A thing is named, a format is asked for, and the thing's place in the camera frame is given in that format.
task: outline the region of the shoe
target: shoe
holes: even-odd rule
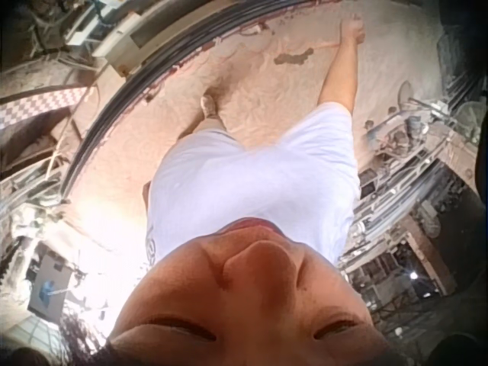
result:
[[[214,99],[205,94],[200,100],[201,109],[204,112],[205,118],[213,117],[217,115],[217,106]]]

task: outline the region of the dirt ground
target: dirt ground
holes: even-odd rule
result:
[[[201,118],[199,99],[210,88],[229,132],[247,147],[272,144],[313,110],[339,38],[339,19],[358,12],[366,41],[359,49],[359,90],[354,112],[355,153],[360,169],[371,158],[364,122],[379,124],[409,80],[417,98],[436,98],[441,79],[436,44],[441,25],[435,2],[422,8],[388,0],[320,5],[267,21],[225,39],[169,77],[148,105],[138,105],[96,152],[71,193],[69,219],[115,249],[124,272],[145,260],[146,214],[142,188],[178,136]],[[86,131],[97,104],[121,85],[109,70],[76,115]]]

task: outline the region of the lips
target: lips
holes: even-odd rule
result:
[[[278,235],[281,235],[284,237],[283,232],[273,223],[263,220],[263,219],[256,219],[256,218],[246,218],[246,219],[241,219],[234,221],[233,223],[230,223],[229,225],[225,226],[220,233],[229,233],[234,230],[240,230],[240,229],[247,229],[249,227],[256,227],[256,226],[262,226],[267,229],[270,229],[274,233],[277,233]]]

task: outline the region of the hair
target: hair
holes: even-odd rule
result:
[[[76,315],[65,316],[59,328],[63,339],[60,355],[49,357],[29,347],[0,347],[1,366],[145,366],[116,352],[110,342],[101,346],[97,336]],[[357,366],[404,366],[405,359],[388,349],[374,360]]]

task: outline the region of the checkered floor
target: checkered floor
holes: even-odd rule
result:
[[[0,105],[0,130],[39,114],[77,104],[86,88],[42,92]]]

